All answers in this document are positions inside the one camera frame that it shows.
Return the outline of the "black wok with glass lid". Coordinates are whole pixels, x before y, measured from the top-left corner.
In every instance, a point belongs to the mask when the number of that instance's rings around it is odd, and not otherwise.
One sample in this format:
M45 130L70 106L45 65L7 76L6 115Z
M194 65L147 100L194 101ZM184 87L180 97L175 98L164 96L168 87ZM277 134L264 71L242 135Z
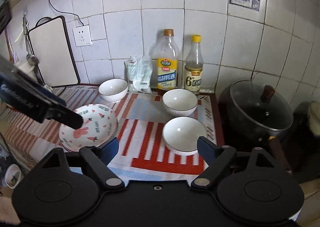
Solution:
M237 81L225 88L218 100L225 144L241 152L260 147L292 173L280 137L293 124L293 112L270 85Z

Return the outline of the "wall sticker label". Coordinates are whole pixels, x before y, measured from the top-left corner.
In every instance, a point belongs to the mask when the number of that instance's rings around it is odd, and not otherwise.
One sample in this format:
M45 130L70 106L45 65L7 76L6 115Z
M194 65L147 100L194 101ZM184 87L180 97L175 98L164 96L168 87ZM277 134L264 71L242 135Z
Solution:
M260 0L229 0L229 3L232 5L255 10L257 12L259 12L260 10Z

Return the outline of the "cooking wine bottle yellow label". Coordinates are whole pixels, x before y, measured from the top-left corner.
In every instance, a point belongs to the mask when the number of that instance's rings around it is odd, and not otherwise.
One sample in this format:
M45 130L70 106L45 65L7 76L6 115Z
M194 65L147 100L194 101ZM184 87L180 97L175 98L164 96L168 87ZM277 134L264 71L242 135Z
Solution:
M164 91L177 88L180 50L174 40L173 29L164 29L163 38L157 43L154 55L157 61L157 88Z

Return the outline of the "white ribbed bowl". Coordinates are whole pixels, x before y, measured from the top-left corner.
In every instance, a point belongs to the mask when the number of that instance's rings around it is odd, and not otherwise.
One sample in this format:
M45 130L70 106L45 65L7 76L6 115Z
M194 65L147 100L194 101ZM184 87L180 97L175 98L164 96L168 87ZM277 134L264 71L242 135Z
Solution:
M162 96L162 104L167 113L174 117L189 116L197 108L195 94L184 89L172 89Z
M207 137L204 125L191 117L176 117L163 127L162 139L166 147L177 155L190 156L197 153L197 140Z
M100 96L107 102L117 103L121 101L128 92L128 83L119 78L105 81L99 86Z

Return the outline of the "cream pot with lid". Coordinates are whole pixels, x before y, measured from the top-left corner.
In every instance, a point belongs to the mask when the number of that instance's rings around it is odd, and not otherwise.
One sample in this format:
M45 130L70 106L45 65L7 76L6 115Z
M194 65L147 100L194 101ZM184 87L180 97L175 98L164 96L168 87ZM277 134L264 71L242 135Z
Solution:
M320 136L320 104L312 101L308 108L309 128L314 136Z

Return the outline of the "white cutting board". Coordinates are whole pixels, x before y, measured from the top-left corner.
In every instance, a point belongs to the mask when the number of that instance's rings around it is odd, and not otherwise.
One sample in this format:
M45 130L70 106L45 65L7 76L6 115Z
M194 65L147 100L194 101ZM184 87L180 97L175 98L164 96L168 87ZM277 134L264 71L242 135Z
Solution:
M29 31L29 38L47 85L63 87L80 83L64 16L35 26Z

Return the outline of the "striped red blue table mat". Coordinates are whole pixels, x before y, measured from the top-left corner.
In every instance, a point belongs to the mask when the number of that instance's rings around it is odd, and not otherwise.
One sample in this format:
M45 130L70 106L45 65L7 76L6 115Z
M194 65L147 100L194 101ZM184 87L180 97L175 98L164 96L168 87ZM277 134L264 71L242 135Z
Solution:
M109 168L124 181L192 181L207 168L198 154L178 155L165 146L162 130L171 116L158 94L128 93L110 107L118 120L119 151ZM7 142L26 170L32 169L51 149L61 146L59 128L58 122L47 120L40 124L1 105L1 141Z

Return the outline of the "white vinegar bottle yellow cap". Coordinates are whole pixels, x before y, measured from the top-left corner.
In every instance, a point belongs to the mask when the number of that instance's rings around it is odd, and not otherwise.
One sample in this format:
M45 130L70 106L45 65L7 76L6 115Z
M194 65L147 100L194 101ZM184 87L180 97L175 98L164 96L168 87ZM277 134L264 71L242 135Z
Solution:
M203 57L201 53L201 36L193 34L191 36L191 48L184 66L184 88L195 95L200 94Z

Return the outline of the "pink rabbit pattern plate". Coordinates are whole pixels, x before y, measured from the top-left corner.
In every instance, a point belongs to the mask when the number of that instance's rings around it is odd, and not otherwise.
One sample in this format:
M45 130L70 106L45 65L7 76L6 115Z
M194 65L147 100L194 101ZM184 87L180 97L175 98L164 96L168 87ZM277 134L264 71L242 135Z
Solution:
M116 136L118 121L115 112L103 104L89 104L75 110L83 118L79 129L60 126L59 138L69 152L77 152L82 147L99 147Z

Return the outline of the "hanging metal ladle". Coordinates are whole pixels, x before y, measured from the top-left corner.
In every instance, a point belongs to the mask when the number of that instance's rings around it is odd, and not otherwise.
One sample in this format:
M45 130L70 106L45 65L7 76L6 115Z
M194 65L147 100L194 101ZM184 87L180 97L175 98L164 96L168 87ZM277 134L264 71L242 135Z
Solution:
M33 53L28 32L29 32L28 22L27 22L26 15L24 14L23 15L23 33L24 33L25 47L26 47L26 60L30 65L37 66L39 63L39 60Z

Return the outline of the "white plastic seasoning bag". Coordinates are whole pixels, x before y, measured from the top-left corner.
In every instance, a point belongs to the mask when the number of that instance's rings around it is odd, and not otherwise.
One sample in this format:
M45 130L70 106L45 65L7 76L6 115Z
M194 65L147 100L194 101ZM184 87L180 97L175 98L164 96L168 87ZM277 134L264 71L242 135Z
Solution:
M148 55L133 56L124 62L129 92L151 94L152 63Z

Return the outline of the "white wall socket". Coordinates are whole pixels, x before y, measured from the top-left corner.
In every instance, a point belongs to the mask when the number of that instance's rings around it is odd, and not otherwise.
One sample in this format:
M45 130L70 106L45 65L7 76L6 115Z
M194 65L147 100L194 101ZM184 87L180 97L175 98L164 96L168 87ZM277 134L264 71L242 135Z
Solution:
M89 46L92 44L89 25L73 28L73 35L76 47Z

